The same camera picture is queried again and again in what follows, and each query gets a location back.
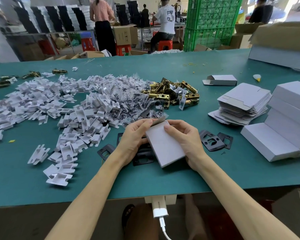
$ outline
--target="man in white t-shirt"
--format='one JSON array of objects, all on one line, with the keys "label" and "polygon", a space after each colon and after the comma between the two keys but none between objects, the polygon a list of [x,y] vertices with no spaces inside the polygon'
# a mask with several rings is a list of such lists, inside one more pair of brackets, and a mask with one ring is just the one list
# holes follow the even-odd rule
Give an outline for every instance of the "man in white t-shirt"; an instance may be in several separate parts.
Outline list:
[{"label": "man in white t-shirt", "polygon": [[152,53],[156,50],[156,44],[161,40],[172,40],[174,34],[174,23],[176,20],[175,10],[173,6],[169,5],[169,0],[161,0],[162,7],[159,8],[158,12],[153,16],[152,22],[160,19],[161,27],[151,39],[151,50]]}]

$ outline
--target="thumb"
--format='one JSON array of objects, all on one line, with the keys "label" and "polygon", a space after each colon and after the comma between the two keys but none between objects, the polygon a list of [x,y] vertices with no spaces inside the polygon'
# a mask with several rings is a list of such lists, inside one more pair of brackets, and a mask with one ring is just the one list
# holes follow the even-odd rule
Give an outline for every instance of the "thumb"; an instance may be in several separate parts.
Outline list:
[{"label": "thumb", "polygon": [[164,130],[166,133],[168,133],[170,136],[172,136],[174,139],[176,139],[177,142],[181,143],[183,141],[184,133],[180,132],[173,126],[166,124],[164,126]]},{"label": "thumb", "polygon": [[145,120],[140,127],[136,130],[137,134],[142,137],[145,132],[151,127],[152,119]]}]

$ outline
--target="green tabletop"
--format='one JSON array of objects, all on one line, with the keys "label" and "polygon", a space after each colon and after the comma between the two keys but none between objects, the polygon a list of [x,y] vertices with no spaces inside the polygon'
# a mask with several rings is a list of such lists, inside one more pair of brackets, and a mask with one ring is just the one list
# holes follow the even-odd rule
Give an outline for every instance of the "green tabletop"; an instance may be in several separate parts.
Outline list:
[{"label": "green tabletop", "polygon": [[[250,83],[265,89],[274,90],[277,84],[300,81],[300,73],[292,69],[259,61],[248,60],[249,49],[187,52],[142,56],[116,56],[96,58],[85,64],[85,59],[56,60],[39,62],[20,62],[0,64],[0,76],[19,75],[29,70],[51,72],[52,69],[66,69],[68,77],[87,79],[90,75],[105,76],[113,74],[138,75],[144,80],[159,82],[163,77],[172,81],[185,80],[200,93],[200,103],[181,111],[170,106],[166,112],[169,119],[181,119],[211,133],[219,132],[234,137],[230,150],[221,149],[207,152],[208,155],[242,188],[260,188],[300,184],[300,158],[268,162],[241,134],[242,126],[230,127],[220,124],[208,116],[218,109],[217,98],[232,89],[228,86],[204,86],[202,80],[208,75],[234,75],[238,83]],[[258,83],[252,75],[261,74]],[[15,91],[19,80],[8,88],[0,89],[0,99]],[[85,93],[78,93],[75,104],[80,103]],[[263,122],[263,115],[252,123]],[[38,165],[27,164],[38,145],[46,148],[56,147],[58,136],[57,122],[51,117],[48,123],[39,125],[38,121],[25,121],[3,132],[0,141],[0,206],[17,206],[41,203],[69,202],[81,192],[97,173],[101,158],[97,151],[106,144],[116,145],[117,134],[124,129],[111,128],[110,133],[99,147],[89,147],[78,155],[78,167],[66,187],[56,187],[46,183],[42,172],[51,161]],[[183,194],[208,192],[210,188],[204,180],[192,171],[185,160],[179,160],[166,168],[158,162],[136,166],[129,164],[119,173],[109,195],[109,199],[143,197],[150,195]]]}]

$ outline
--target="black sandal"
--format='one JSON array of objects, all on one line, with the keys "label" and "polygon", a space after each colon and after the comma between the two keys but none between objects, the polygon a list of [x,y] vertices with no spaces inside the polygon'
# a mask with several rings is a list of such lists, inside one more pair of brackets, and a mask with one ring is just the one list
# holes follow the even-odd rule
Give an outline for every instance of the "black sandal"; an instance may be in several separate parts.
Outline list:
[{"label": "black sandal", "polygon": [[129,217],[131,216],[132,210],[135,206],[133,204],[127,205],[126,208],[124,208],[122,212],[122,217],[121,217],[121,225],[123,231],[125,230],[125,227],[127,226],[127,222]]}]

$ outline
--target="black pants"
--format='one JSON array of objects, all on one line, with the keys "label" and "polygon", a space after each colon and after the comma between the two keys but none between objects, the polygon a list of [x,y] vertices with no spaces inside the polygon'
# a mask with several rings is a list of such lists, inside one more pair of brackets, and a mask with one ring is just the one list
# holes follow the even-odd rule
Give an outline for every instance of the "black pants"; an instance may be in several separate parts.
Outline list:
[{"label": "black pants", "polygon": [[162,40],[172,40],[174,34],[157,32],[151,39],[151,53],[156,51],[156,44]]},{"label": "black pants", "polygon": [[99,50],[106,49],[112,56],[116,55],[116,42],[109,21],[96,22],[96,40]]}]

